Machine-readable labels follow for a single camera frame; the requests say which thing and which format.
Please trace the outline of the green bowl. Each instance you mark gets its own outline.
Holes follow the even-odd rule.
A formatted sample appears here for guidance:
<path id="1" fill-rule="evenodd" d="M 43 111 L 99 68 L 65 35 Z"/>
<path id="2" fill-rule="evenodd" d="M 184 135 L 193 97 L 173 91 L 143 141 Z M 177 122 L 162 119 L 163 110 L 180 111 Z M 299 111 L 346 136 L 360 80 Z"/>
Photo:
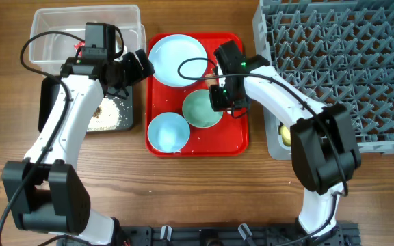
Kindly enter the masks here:
<path id="1" fill-rule="evenodd" d="M 209 90 L 195 90 L 183 101 L 183 117 L 196 128 L 210 128 L 222 119 L 223 113 L 213 110 L 209 96 Z"/>

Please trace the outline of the red snack wrapper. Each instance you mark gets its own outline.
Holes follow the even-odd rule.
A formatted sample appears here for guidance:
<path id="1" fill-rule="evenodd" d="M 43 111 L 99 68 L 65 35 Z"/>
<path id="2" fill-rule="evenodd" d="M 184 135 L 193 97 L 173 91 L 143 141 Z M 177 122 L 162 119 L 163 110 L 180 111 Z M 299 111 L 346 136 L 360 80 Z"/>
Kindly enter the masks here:
<path id="1" fill-rule="evenodd" d="M 79 42 L 74 45 L 74 48 L 77 51 L 80 47 L 83 47 L 84 45 L 85 45 L 85 42 Z"/>

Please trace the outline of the yellow cup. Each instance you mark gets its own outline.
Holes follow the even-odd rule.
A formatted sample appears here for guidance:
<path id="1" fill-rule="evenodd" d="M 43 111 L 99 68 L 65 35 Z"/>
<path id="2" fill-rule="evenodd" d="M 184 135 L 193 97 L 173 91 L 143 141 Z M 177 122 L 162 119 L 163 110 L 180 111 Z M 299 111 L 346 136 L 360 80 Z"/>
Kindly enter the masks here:
<path id="1" fill-rule="evenodd" d="M 282 138 L 283 144 L 287 147 L 291 146 L 291 133 L 288 127 L 286 127 L 285 125 L 282 125 L 279 128 L 279 133 L 280 136 Z"/>

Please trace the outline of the light blue bowl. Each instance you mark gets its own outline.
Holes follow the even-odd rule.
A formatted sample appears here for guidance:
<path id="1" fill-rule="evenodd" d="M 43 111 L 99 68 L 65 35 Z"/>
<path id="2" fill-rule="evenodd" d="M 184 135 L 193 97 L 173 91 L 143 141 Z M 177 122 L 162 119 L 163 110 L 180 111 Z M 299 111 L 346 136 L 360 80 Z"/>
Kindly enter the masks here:
<path id="1" fill-rule="evenodd" d="M 177 113 L 161 113 L 150 122 L 147 130 L 151 146 L 166 154 L 180 152 L 190 138 L 190 127 Z"/>

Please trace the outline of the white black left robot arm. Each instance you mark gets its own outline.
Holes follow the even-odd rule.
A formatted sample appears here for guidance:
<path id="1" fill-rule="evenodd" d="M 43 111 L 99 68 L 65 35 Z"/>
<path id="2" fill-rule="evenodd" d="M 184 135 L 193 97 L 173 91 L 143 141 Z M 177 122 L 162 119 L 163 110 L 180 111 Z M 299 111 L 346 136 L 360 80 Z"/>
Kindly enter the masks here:
<path id="1" fill-rule="evenodd" d="M 8 161 L 2 181 L 8 215 L 19 230 L 54 234 L 86 245 L 125 245 L 120 223 L 91 208 L 76 165 L 88 124 L 111 87 L 125 88 L 154 74 L 144 50 L 115 61 L 104 49 L 69 57 L 55 78 L 60 90 L 39 138 L 22 161 Z"/>

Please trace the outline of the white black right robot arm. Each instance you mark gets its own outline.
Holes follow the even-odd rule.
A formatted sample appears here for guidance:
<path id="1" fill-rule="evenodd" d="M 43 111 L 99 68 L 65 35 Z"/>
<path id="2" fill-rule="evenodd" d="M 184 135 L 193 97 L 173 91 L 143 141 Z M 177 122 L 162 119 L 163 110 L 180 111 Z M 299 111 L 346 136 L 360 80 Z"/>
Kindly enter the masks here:
<path id="1" fill-rule="evenodd" d="M 361 164 L 349 111 L 309 98 L 266 58 L 246 58 L 233 41 L 220 45 L 214 56 L 216 77 L 224 84 L 210 87 L 213 110 L 240 118 L 255 100 L 289 129 L 292 167 L 304 187 L 298 225 L 305 238 L 324 236 L 336 226 L 339 198 L 348 195 L 347 183 Z"/>

